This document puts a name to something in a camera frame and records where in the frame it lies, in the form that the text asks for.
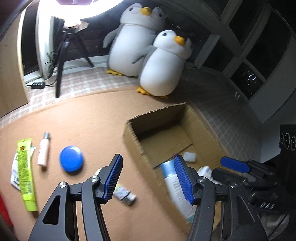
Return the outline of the white bottle blue cap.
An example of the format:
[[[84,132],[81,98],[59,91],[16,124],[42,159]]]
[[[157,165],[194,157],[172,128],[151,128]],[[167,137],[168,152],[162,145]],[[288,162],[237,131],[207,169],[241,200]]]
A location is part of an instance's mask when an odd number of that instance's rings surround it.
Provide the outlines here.
[[[171,159],[167,162],[162,163],[160,165],[160,168],[163,173],[166,187],[168,189],[168,193],[172,202],[174,203],[180,214],[182,214],[182,216],[189,223],[192,223],[196,211],[196,206],[192,206],[184,197],[180,182],[175,172],[174,160]]]

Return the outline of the small white block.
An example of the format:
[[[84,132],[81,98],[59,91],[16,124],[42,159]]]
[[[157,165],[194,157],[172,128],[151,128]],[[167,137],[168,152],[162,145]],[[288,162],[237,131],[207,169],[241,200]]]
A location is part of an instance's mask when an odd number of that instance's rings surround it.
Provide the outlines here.
[[[196,161],[196,154],[193,152],[184,152],[183,159],[186,162],[194,163]]]

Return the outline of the patterned tissue pack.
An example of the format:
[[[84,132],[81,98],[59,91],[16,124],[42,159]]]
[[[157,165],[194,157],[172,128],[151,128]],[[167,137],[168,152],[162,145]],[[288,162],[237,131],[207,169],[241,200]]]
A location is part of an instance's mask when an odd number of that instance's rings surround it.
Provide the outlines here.
[[[213,176],[212,176],[212,169],[209,166],[203,166],[197,171],[198,175],[201,177],[206,177],[209,179],[211,182],[214,184],[219,184],[221,185],[220,182],[216,181]]]

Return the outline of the red cloth pouch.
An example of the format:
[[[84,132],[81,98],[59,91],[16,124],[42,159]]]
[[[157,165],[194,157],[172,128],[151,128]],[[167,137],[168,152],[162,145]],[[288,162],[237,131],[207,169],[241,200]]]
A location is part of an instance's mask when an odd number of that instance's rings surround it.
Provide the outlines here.
[[[10,219],[8,210],[4,204],[4,201],[1,196],[0,196],[0,213],[1,213],[1,216],[4,219],[5,223],[7,224],[7,226],[12,230],[14,228],[14,225]]]

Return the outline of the white blue sachet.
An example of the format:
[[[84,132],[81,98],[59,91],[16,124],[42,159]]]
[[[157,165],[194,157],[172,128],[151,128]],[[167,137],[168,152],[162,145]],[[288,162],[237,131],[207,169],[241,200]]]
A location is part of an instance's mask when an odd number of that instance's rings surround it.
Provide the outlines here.
[[[12,167],[11,167],[11,179],[10,183],[14,186],[17,190],[21,190],[19,184],[19,174],[18,174],[18,151],[15,152],[15,156],[13,159]]]

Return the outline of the small pink bottle grey cap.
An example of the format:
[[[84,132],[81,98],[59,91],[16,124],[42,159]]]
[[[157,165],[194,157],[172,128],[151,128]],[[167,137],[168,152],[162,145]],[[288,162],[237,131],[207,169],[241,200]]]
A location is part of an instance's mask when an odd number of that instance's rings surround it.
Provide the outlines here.
[[[50,139],[51,139],[50,133],[45,132],[43,139],[40,142],[37,164],[43,168],[46,168],[47,163],[48,163],[48,152],[49,152],[49,148],[50,148]]]

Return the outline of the blue round container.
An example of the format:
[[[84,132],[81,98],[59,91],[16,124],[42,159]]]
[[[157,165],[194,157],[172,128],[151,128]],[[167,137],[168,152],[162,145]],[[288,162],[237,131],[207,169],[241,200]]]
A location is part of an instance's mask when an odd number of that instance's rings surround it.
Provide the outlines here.
[[[84,163],[82,151],[76,146],[67,146],[59,156],[61,167],[68,173],[79,171]]]

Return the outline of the green tube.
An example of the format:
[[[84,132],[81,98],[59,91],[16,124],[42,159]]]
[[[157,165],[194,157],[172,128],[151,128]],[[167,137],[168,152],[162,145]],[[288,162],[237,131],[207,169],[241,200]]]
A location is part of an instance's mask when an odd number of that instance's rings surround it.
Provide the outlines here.
[[[31,167],[31,143],[31,138],[18,141],[18,179],[22,200],[26,210],[29,212],[37,212],[38,207]]]

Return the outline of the cardboard box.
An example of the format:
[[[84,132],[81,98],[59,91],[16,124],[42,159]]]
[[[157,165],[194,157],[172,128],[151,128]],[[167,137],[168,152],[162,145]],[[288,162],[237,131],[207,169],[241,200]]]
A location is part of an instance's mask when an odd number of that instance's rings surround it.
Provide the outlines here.
[[[176,154],[191,152],[196,154],[191,167],[220,167],[220,159],[228,152],[209,122],[199,109],[186,103],[168,105],[130,119],[123,142],[167,215],[188,234],[191,225],[172,203],[159,166]]]

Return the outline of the small penguin plush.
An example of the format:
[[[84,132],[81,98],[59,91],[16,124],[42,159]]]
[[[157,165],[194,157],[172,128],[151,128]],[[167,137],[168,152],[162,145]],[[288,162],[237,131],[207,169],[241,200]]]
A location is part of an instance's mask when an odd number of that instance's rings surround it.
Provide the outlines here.
[[[132,64],[143,61],[137,92],[166,98],[177,87],[192,52],[192,41],[185,35],[179,35],[174,30],[160,32],[154,42],[140,50],[132,61]]]

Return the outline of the wooden cabinet panel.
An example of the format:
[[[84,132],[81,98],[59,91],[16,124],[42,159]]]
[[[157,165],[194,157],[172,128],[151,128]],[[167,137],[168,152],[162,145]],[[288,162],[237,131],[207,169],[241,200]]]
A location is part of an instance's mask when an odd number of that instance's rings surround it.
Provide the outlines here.
[[[29,103],[22,63],[22,29],[20,14],[1,40],[1,117]]]

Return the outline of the black power strip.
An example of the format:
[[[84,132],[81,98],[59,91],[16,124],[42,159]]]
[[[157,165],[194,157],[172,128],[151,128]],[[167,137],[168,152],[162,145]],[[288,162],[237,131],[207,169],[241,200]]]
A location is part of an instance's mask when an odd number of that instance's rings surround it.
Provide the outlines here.
[[[31,84],[31,89],[44,89],[46,84],[44,82],[34,82]]]

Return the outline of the large penguin plush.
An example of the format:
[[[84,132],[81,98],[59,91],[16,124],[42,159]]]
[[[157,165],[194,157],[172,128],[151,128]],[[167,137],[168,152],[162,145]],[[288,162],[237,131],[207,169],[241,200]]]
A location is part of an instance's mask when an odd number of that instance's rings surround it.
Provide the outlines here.
[[[139,75],[142,60],[133,63],[140,50],[150,46],[165,25],[162,8],[143,7],[134,3],[127,7],[119,20],[119,26],[103,40],[103,48],[111,46],[108,54],[107,73],[118,76]]]

